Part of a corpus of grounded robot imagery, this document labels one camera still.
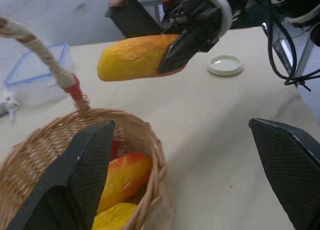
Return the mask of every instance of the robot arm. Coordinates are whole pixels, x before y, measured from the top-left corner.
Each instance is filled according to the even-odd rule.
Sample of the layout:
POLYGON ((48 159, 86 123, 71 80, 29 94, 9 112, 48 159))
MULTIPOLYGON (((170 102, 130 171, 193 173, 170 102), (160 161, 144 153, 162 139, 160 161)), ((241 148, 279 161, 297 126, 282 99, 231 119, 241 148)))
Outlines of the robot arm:
MULTIPOLYGON (((171 72, 183 67, 197 52, 208 52, 253 3, 252 0, 181 2, 168 14, 170 25, 166 30, 180 36, 167 50, 158 72, 171 72)), ((310 26, 311 40, 320 45, 320 0, 272 0, 272 4, 293 25, 310 26)))

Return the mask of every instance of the blue container lid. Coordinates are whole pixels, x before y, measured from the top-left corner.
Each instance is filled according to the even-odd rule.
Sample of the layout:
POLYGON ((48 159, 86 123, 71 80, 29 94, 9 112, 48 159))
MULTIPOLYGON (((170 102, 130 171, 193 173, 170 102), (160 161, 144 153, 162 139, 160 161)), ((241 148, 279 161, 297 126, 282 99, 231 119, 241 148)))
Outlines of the blue container lid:
MULTIPOLYGON (((49 50, 60 65, 64 64, 67 44, 49 46, 49 50)), ((49 68, 32 51, 24 54, 4 80, 6 88, 19 84, 31 83, 38 79, 52 77, 49 68)))

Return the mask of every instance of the person's hand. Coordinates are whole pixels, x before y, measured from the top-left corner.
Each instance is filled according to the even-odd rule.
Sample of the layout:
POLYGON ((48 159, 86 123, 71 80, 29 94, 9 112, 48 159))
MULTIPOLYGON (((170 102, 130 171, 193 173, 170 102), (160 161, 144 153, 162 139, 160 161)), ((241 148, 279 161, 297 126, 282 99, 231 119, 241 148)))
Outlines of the person's hand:
POLYGON ((126 4, 126 2, 123 0, 110 0, 109 1, 109 8, 110 7, 121 7, 121 6, 124 6, 125 4, 126 4))

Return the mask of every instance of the wicker basket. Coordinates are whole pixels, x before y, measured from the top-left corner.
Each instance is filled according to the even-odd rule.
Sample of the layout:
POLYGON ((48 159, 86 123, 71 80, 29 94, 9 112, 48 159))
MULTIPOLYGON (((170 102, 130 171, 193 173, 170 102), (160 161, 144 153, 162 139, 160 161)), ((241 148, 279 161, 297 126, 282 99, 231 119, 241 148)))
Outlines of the wicker basket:
POLYGON ((63 70, 49 50, 30 31, 0 17, 0 36, 14 38, 34 51, 48 65, 57 84, 70 93, 76 111, 35 130, 13 147, 0 168, 0 230, 14 217, 46 167, 63 153, 72 137, 91 124, 115 119, 114 140, 120 152, 143 151, 153 159, 153 169, 138 207, 125 229, 167 230, 173 219, 173 195, 161 141, 148 123, 120 110, 90 109, 77 78, 63 70))

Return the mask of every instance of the plastic container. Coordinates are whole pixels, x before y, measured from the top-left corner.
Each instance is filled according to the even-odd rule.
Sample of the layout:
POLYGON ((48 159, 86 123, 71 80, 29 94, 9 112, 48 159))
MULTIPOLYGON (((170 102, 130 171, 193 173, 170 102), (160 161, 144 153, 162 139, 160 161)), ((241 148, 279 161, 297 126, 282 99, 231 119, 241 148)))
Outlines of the plastic container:
MULTIPOLYGON (((60 66, 74 72, 75 66, 67 44, 53 45, 49 49, 60 66)), ((18 60, 4 80, 4 86, 27 106, 46 104, 68 96, 57 86, 48 67, 33 52, 27 52, 18 60)))
POLYGON ((234 75, 244 69, 242 60, 233 55, 220 55, 208 63, 208 71, 217 75, 234 75))

